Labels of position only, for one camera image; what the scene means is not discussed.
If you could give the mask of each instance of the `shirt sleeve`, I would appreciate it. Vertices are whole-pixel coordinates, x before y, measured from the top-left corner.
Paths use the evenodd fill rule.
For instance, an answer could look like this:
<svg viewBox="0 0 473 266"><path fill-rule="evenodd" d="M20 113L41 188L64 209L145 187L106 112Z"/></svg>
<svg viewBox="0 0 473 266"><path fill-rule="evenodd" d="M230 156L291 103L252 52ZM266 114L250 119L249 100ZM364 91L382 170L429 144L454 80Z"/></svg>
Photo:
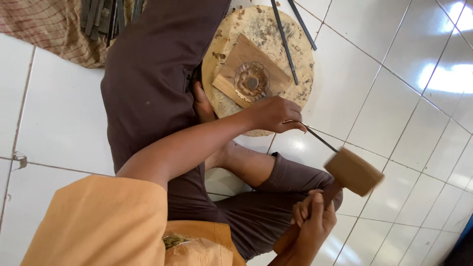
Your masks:
<svg viewBox="0 0 473 266"><path fill-rule="evenodd" d="M21 265L164 265L167 193L89 176L54 194Z"/></svg>

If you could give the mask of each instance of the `wood carving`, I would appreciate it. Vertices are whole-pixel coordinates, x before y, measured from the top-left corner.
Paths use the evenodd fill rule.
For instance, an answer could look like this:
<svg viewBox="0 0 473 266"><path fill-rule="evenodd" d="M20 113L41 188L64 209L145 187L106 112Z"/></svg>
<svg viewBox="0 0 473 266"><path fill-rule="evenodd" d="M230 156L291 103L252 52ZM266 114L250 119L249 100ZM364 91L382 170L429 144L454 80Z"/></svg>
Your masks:
<svg viewBox="0 0 473 266"><path fill-rule="evenodd" d="M268 70L258 62L247 62L238 68L234 86L240 98L254 103L264 98L269 84Z"/></svg>
<svg viewBox="0 0 473 266"><path fill-rule="evenodd" d="M243 108L290 86L291 77L243 34L222 64L212 85Z"/></svg>

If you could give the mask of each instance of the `person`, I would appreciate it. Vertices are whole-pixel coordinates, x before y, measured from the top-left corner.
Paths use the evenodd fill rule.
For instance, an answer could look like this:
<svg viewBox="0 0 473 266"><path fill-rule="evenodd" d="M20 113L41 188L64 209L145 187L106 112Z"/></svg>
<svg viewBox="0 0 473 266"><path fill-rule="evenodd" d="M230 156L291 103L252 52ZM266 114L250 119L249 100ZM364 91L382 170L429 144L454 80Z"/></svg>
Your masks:
<svg viewBox="0 0 473 266"><path fill-rule="evenodd" d="M271 97L216 119L192 81L229 3L149 0L120 33L101 84L117 178L59 189L22 265L238 266L270 252L291 224L301 233L271 265L311 264L342 202L340 192L323 208L333 178L232 141L253 129L305 131L301 107ZM211 201L211 168L255 191Z"/></svg>

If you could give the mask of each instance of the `right hand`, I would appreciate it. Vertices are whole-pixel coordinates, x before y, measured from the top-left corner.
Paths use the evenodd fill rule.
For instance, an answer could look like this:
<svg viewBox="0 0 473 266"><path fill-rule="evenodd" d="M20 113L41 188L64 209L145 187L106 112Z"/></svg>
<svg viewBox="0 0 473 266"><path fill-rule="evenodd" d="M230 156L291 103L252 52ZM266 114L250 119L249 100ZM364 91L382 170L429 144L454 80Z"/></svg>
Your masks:
<svg viewBox="0 0 473 266"><path fill-rule="evenodd" d="M296 103L279 96L258 101L250 108L241 111L253 123L253 128L275 133L283 133L290 129L307 132L302 124L302 108Z"/></svg>
<svg viewBox="0 0 473 266"><path fill-rule="evenodd" d="M297 252L304 257L315 257L336 223L333 202L324 210L322 194L313 195L312 216L301 227L296 240Z"/></svg>

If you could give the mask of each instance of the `woven mat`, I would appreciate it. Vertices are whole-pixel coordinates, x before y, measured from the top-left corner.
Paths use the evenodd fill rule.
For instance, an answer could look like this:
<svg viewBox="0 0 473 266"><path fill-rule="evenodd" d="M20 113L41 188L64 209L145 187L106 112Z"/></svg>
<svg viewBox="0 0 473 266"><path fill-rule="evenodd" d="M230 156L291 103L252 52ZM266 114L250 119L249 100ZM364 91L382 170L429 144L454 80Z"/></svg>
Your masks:
<svg viewBox="0 0 473 266"><path fill-rule="evenodd" d="M124 0L125 23L133 0ZM0 33L50 51L86 68L105 65L106 37L92 41L80 31L80 0L0 0Z"/></svg>

